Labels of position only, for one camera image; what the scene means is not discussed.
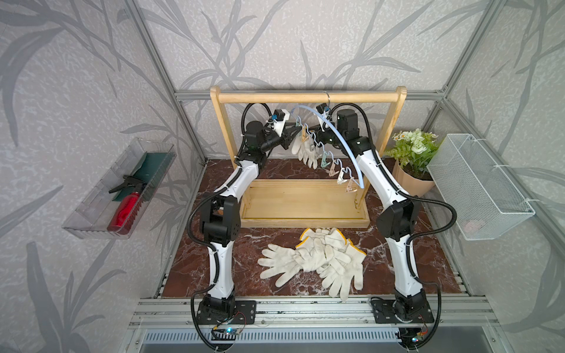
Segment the blue clip hanger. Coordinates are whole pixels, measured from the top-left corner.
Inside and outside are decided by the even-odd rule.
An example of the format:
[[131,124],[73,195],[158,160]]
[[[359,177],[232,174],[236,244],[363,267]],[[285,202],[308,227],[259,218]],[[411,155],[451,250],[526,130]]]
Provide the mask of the blue clip hanger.
[[[346,191],[356,192],[360,189],[365,188],[365,182],[363,181],[363,175],[359,168],[359,164],[353,154],[353,151],[348,146],[344,139],[344,136],[338,131],[333,122],[331,121],[330,106],[327,103],[322,103],[321,108],[314,110],[313,108],[306,106],[304,104],[298,104],[293,107],[290,111],[291,116],[296,118],[296,125],[303,128],[303,132],[310,136],[313,141],[313,151],[317,152],[318,149],[322,150],[322,163],[321,167],[327,169],[328,174],[333,177],[338,176],[337,182],[339,185],[343,185],[347,182]],[[319,121],[319,130],[314,127],[309,127],[298,113],[295,113],[298,109],[305,109],[312,112]],[[353,176],[353,170],[344,166],[342,160],[336,157],[332,151],[327,150],[325,145],[330,144],[333,148],[340,149],[344,151],[344,154],[351,160],[353,168],[357,173],[357,177]]]

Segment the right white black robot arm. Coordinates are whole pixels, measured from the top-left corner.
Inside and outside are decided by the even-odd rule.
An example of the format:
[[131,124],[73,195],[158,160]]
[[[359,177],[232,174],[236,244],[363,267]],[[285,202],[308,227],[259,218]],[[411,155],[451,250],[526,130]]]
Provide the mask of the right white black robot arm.
[[[383,204],[377,226],[387,240],[393,260],[394,312],[401,321],[409,322],[429,308],[423,288],[426,283],[419,279],[417,273],[413,241],[453,227],[457,220],[456,209],[446,202],[412,196],[400,186],[377,153],[369,119],[357,104],[338,104],[332,109],[327,108],[325,113],[332,133],[321,138],[322,144],[332,144],[348,154],[355,162],[355,169],[368,178]],[[415,233],[415,221],[423,202],[447,208],[451,213],[449,222],[439,229]]]

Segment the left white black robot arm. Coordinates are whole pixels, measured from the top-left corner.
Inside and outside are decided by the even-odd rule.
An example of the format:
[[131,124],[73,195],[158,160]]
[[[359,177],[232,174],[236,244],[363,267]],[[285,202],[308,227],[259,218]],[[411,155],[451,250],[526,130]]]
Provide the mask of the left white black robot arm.
[[210,285],[199,306],[202,313],[231,317],[235,314],[234,283],[232,280],[232,249],[241,228],[241,198],[266,164],[268,152],[281,146],[287,149],[300,134],[301,126],[294,123],[259,121],[248,123],[238,154],[235,171],[228,180],[198,204],[200,211],[200,240],[210,257]]

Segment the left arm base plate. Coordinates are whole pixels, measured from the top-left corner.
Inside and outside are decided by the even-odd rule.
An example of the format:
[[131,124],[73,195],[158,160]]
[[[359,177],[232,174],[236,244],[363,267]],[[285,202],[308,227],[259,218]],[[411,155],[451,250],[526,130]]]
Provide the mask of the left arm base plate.
[[257,302],[253,300],[216,301],[211,298],[199,304],[197,310],[198,324],[219,324],[231,320],[234,324],[254,324]]

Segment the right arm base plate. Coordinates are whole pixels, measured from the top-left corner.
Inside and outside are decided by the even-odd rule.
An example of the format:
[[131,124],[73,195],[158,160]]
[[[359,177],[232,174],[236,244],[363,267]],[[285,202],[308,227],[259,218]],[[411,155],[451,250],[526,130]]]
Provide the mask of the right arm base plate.
[[369,301],[377,324],[433,324],[428,300],[423,295],[396,299],[372,297]]

